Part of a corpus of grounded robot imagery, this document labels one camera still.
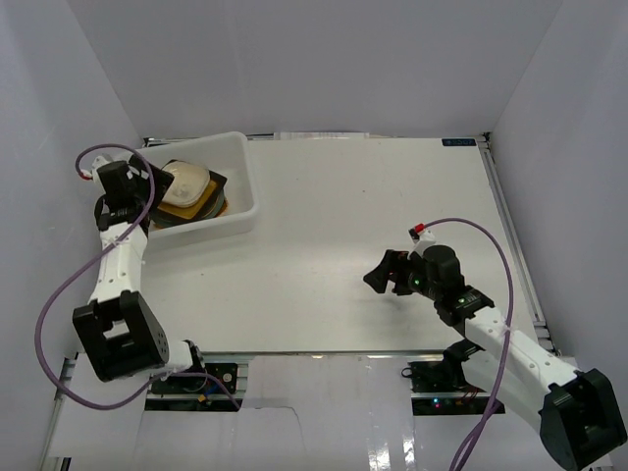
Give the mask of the beige square bowl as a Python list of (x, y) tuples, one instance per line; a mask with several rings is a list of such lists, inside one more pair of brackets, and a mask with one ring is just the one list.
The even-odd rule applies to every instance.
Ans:
[(169, 162), (162, 170), (174, 177), (162, 199), (166, 204), (190, 207), (199, 200), (210, 182), (207, 168), (184, 161)]

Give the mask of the black and amber square plate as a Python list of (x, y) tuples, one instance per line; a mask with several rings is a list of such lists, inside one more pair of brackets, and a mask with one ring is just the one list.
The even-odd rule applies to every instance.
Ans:
[(210, 209), (212, 205), (217, 201), (217, 198), (220, 195), (220, 193), (221, 192), (225, 193), (225, 185), (228, 179), (225, 176), (218, 174), (216, 172), (213, 172), (211, 170), (209, 170), (209, 174), (210, 174), (210, 182), (207, 185), (205, 191), (200, 196), (199, 200), (194, 205), (183, 208), (183, 207), (178, 207), (178, 206), (161, 202), (159, 206), (155, 210), (152, 211), (151, 216), (156, 211), (163, 211), (163, 212), (172, 214), (175, 217), (189, 220), (189, 219), (192, 219), (197, 214), (199, 214), (202, 209)]

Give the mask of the teal round plate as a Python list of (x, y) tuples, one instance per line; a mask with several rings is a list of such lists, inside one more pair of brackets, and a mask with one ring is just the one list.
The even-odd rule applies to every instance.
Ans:
[(157, 228), (160, 228), (160, 229), (176, 227), (180, 225), (191, 224), (195, 222), (206, 221), (206, 220), (214, 219), (216, 217), (220, 217), (222, 214), (224, 214), (227, 211), (228, 206), (229, 206), (229, 202), (227, 198), (225, 197), (225, 194), (221, 192), (217, 198), (217, 201), (212, 205), (210, 209), (202, 209), (200, 213), (194, 216), (192, 219), (188, 220), (184, 218), (178, 218), (172, 214), (169, 214), (163, 211), (156, 211), (151, 216), (151, 221)]

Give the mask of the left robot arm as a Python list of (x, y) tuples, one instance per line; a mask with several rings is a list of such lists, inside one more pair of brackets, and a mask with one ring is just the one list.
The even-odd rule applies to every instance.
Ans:
[(170, 340), (140, 292), (150, 216), (173, 182), (172, 175), (146, 171), (135, 156), (128, 161), (99, 156), (92, 176), (104, 194), (94, 217), (103, 248), (97, 283), (88, 303), (74, 310), (73, 325), (94, 372), (103, 382), (140, 372), (174, 373), (185, 391), (201, 389), (207, 367), (191, 340)]

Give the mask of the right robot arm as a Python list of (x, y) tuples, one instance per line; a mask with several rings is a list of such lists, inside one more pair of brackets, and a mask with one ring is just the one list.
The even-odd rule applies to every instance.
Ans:
[(387, 250), (364, 282), (377, 293), (420, 294), (462, 339), (436, 366), (422, 370), (429, 384), (463, 392), (489, 391), (500, 379), (497, 401), (536, 432), (549, 456), (565, 470), (582, 470), (624, 445), (627, 431), (610, 380), (546, 351), (511, 331), (494, 302), (468, 285), (455, 252), (433, 245), (422, 253)]

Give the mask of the white plastic bin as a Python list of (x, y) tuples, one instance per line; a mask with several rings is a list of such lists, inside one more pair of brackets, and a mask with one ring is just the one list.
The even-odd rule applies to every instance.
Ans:
[(225, 196), (229, 202), (229, 212), (226, 215), (166, 229), (152, 227), (148, 236), (149, 253), (236, 236), (254, 228), (259, 213), (259, 194), (251, 165), (249, 144), (244, 134), (231, 131), (168, 142), (143, 148), (141, 153), (159, 168), (168, 161), (177, 159), (204, 165), (228, 179)]

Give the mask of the blue label sticker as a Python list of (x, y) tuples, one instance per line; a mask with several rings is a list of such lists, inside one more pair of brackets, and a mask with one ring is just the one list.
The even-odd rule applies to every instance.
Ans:
[(443, 138), (442, 144), (446, 147), (474, 147), (477, 142), (474, 138)]

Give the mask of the aluminium table frame rail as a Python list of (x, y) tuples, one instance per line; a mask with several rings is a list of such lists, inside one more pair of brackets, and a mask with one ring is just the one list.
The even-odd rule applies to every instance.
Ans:
[(514, 222), (506, 202), (501, 183), (497, 174), (497, 164), (491, 146), (492, 133), (485, 131), (478, 136), (478, 147), (482, 155), (485, 171), (492, 188), (494, 199), (497, 204), (497, 211), (505, 231), (509, 252), (512, 255), (515, 269), (526, 300), (527, 310), (532, 318), (535, 334), (541, 346), (550, 353), (560, 354), (555, 347), (550, 330), (545, 318), (540, 301), (528, 270), (528, 266), (521, 248), (519, 237), (515, 230)]

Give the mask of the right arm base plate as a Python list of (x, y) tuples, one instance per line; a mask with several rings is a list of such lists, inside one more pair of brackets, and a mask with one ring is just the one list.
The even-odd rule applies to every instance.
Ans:
[(410, 382), (414, 417), (481, 416), (489, 394), (456, 377), (441, 361), (413, 361), (401, 370)]

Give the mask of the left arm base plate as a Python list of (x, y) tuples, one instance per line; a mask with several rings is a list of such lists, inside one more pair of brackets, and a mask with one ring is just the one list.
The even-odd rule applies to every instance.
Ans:
[(170, 377), (148, 390), (144, 409), (160, 412), (238, 412), (243, 390), (238, 386), (239, 365), (209, 362), (195, 368), (200, 376)]

